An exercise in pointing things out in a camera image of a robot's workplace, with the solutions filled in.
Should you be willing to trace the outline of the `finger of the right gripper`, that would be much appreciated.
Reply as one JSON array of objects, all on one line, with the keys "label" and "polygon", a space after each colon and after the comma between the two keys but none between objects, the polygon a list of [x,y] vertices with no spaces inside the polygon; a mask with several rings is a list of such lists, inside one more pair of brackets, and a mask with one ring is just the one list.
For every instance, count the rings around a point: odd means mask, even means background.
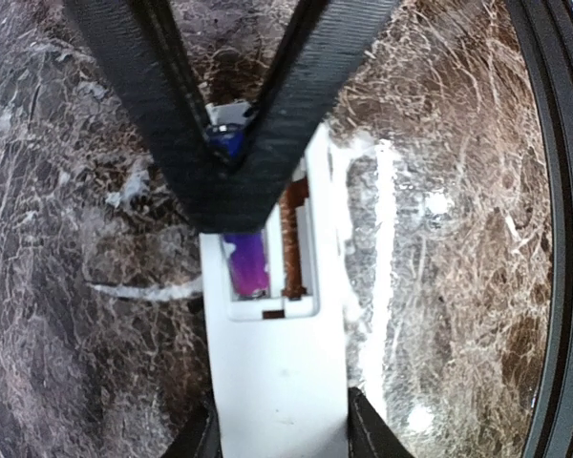
[{"label": "finger of the right gripper", "polygon": [[228,187],[244,143],[238,124],[214,124],[167,1],[65,4],[153,160],[202,233],[245,233]]},{"label": "finger of the right gripper", "polygon": [[394,1],[300,1],[246,123],[226,147],[219,230],[254,232],[283,193],[308,143]]}]

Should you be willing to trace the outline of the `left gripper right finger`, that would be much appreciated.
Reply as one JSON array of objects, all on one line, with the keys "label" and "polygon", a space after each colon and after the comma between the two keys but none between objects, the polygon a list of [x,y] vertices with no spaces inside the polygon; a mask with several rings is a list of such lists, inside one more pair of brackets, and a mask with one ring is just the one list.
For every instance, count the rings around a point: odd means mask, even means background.
[{"label": "left gripper right finger", "polygon": [[413,458],[358,387],[348,389],[350,458]]}]

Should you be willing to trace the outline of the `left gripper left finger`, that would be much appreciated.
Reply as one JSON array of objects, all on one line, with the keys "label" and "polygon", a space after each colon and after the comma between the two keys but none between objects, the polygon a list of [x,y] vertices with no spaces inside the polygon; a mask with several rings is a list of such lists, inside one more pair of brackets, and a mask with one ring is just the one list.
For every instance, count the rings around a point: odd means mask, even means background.
[{"label": "left gripper left finger", "polygon": [[212,398],[204,398],[161,458],[221,458],[218,412]]}]

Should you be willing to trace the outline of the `white remote control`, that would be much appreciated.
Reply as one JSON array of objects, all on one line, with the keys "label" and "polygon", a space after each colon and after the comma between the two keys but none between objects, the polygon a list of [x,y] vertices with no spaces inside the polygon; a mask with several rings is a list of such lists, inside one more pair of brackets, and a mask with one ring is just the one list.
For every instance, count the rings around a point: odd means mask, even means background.
[{"label": "white remote control", "polygon": [[311,138],[292,189],[295,226],[274,209],[254,260],[268,285],[240,295],[233,254],[221,237],[200,237],[204,317],[221,452],[225,457],[345,457],[347,364],[337,272],[339,243],[326,204],[329,131]]}]

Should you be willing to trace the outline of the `purple blue battery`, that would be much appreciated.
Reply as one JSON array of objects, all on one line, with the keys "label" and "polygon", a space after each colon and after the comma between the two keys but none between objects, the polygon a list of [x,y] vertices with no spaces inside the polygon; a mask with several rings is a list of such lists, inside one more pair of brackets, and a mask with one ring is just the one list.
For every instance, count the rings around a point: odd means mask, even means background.
[{"label": "purple blue battery", "polygon": [[[236,158],[244,142],[243,126],[237,123],[216,124],[207,129],[210,144]],[[240,299],[264,296],[269,288],[265,246],[262,232],[222,234],[222,248],[234,293]]]}]

